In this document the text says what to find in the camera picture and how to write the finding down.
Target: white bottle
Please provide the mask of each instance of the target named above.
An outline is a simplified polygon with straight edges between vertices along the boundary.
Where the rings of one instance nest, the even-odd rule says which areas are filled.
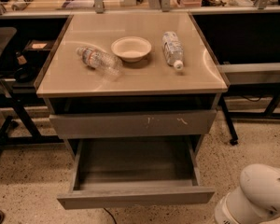
[[[122,61],[119,57],[92,47],[80,47],[76,50],[84,64],[101,72],[107,80],[115,80],[122,74]]]
[[[184,51],[175,32],[166,32],[162,37],[166,62],[180,71],[184,68]]]

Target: white robot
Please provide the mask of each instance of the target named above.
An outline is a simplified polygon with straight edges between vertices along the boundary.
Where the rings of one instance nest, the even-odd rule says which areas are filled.
[[[252,164],[240,175],[240,186],[215,208],[217,224],[257,224],[280,217],[280,169]]]

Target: floor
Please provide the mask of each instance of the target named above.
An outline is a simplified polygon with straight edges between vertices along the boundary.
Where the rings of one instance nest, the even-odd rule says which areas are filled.
[[[42,134],[52,134],[49,121],[35,112]],[[217,202],[237,187],[239,174],[251,163],[280,167],[280,120],[237,120],[239,144],[231,146],[224,116],[217,113],[202,143],[197,162],[202,183],[215,187],[206,204],[110,208],[118,224],[210,224]],[[10,135],[23,135],[19,126]],[[0,148],[0,209],[4,224],[112,224],[104,209],[65,211],[56,200],[69,189],[73,160],[63,144]],[[280,224],[280,218],[270,223]]]

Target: bottle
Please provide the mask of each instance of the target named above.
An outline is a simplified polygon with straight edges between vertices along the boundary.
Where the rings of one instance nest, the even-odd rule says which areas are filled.
[[[175,32],[164,33],[162,47],[166,62],[173,66],[176,71],[181,71],[184,68],[184,51]]]
[[[84,64],[99,71],[106,80],[113,81],[122,75],[122,61],[119,57],[92,47],[80,47],[76,52]]]

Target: bowl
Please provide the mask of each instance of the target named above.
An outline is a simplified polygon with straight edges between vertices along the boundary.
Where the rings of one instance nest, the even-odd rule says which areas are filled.
[[[142,60],[151,51],[151,44],[142,37],[126,36],[111,45],[112,52],[127,63]]]

